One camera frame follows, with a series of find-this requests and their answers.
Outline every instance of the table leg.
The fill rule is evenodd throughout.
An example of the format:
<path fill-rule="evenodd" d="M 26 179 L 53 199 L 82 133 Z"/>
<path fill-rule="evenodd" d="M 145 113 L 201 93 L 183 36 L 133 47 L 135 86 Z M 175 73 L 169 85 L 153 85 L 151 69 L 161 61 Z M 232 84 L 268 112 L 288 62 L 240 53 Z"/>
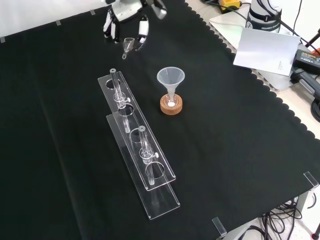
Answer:
<path fill-rule="evenodd" d="M 306 191 L 305 193 L 302 193 L 301 195 L 299 195 L 296 209 L 298 209 L 300 211 L 300 213 L 302 213 L 302 211 L 308 207 L 308 206 L 306 206 L 306 201 L 307 201 L 308 196 L 313 195 L 313 192 L 314 192 L 314 190 L 312 189 L 310 191 Z"/>

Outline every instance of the robotic arm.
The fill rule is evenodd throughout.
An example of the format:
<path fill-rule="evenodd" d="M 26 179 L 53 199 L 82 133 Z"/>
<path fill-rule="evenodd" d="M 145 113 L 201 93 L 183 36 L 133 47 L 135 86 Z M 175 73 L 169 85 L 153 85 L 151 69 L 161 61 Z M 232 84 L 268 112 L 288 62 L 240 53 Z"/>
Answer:
<path fill-rule="evenodd" d="M 252 0 L 246 27 L 278 33 L 281 25 L 281 2 L 282 0 Z"/>
<path fill-rule="evenodd" d="M 103 26 L 104 37 L 111 37 L 115 43 L 120 42 L 120 25 L 135 17 L 140 18 L 136 50 L 143 46 L 149 33 L 148 17 L 140 14 L 142 8 L 150 6 L 160 20 L 167 15 L 167 9 L 161 0 L 105 0 L 105 2 L 111 4 L 111 7 L 108 9 Z"/>

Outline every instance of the white liquid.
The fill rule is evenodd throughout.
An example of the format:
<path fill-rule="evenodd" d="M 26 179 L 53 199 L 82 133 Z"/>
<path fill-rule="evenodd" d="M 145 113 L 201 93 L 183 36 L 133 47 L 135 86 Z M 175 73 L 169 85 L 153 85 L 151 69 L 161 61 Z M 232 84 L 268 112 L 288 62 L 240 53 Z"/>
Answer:
<path fill-rule="evenodd" d="M 169 101 L 168 102 L 168 106 L 169 107 L 174 107 L 176 104 L 175 104 L 175 102 L 173 102 L 173 101 Z"/>

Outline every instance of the test tube rack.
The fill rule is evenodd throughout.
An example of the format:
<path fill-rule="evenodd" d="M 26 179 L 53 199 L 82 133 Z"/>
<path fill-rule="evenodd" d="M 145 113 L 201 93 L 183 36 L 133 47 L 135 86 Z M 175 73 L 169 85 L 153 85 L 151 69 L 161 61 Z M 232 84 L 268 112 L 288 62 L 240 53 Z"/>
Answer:
<path fill-rule="evenodd" d="M 112 114 L 107 121 L 149 219 L 180 206 L 176 179 L 124 76 L 114 68 L 98 79 Z"/>

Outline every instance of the small glass funnel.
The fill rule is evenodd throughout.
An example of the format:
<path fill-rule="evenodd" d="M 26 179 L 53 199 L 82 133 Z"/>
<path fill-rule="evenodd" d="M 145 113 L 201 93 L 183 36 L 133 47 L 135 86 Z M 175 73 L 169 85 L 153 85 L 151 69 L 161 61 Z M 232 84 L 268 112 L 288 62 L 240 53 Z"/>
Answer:
<path fill-rule="evenodd" d="M 134 44 L 135 44 L 135 39 L 132 37 L 127 37 L 123 40 L 123 55 L 122 55 L 122 59 L 126 59 L 127 58 L 127 54 L 128 52 L 130 52 L 133 48 L 134 48 Z"/>
<path fill-rule="evenodd" d="M 175 66 L 168 66 L 161 69 L 156 75 L 158 81 L 168 90 L 164 103 L 168 107 L 174 107 L 178 104 L 178 98 L 175 95 L 176 88 L 185 79 L 185 72 Z"/>

